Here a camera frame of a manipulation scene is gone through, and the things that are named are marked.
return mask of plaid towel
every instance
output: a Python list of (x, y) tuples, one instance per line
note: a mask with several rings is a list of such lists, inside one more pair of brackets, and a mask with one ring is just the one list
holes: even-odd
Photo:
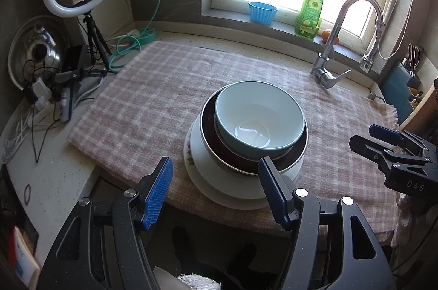
[(166, 201), (230, 226), (278, 233), (269, 208), (238, 211), (217, 205), (191, 182), (183, 162), (186, 132), (205, 100), (231, 82), (259, 80), (290, 93), (303, 109), (309, 142), (297, 186), (338, 200), (350, 195), (380, 241), (396, 225), (396, 193), (376, 165), (350, 151), (354, 134), (368, 127), (397, 127), (393, 106), (347, 89), (321, 88), (313, 76), (288, 66), (235, 53), (156, 41), (143, 49), (94, 100), (68, 140), (117, 178), (135, 185), (162, 156), (174, 163)]

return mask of green bottle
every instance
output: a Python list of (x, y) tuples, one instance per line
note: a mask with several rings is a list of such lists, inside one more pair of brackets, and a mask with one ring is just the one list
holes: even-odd
[(315, 38), (321, 26), (323, 2), (324, 0), (303, 0), (303, 6), (295, 20), (295, 33), (308, 39)]

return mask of blue silicone cup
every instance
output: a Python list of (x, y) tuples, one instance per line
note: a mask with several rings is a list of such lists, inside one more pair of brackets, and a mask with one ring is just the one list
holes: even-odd
[(251, 21), (254, 23), (269, 25), (272, 23), (278, 8), (262, 2), (248, 2)]

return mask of stainless steel lid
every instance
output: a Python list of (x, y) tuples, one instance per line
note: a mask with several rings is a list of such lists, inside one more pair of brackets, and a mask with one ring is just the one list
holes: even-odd
[(23, 89), (26, 81), (49, 78), (61, 70), (69, 37), (62, 23), (51, 16), (37, 16), (27, 21), (12, 40), (7, 70), (12, 82)]

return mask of kitchen faucet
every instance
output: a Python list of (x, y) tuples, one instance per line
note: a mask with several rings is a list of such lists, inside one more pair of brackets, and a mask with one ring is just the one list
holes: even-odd
[[(336, 22), (333, 25), (332, 32), (330, 33), (330, 36), (328, 37), (328, 40), (326, 44), (324, 45), (324, 49), (322, 53), (318, 54), (318, 57), (315, 61), (315, 64), (313, 64), (312, 70), (310, 71), (311, 75), (316, 76), (320, 81), (321, 84), (329, 89), (330, 87), (333, 87), (338, 81), (344, 79), (347, 77), (352, 71), (351, 69), (340, 74), (337, 77), (334, 77), (331, 72), (329, 72), (325, 67), (329, 63), (329, 54), (333, 49), (333, 45), (335, 42), (336, 37), (338, 36), (342, 23), (345, 19), (345, 15), (347, 14), (348, 9), (351, 7), (351, 5), (354, 2), (361, 1), (361, 0), (346, 0), (343, 4), (341, 10), (339, 11), (338, 18), (336, 19)], [(385, 28), (385, 24), (383, 22), (383, 12), (380, 8), (379, 4), (376, 0), (364, 0), (368, 1), (372, 4), (376, 11), (377, 19), (376, 19), (376, 40), (374, 41), (373, 47), (371, 48), (370, 52), (362, 56), (361, 61), (359, 62), (360, 68), (368, 73), (371, 70), (371, 67), (373, 66), (373, 57), (378, 49), (380, 37), (382, 36), (383, 29)]]

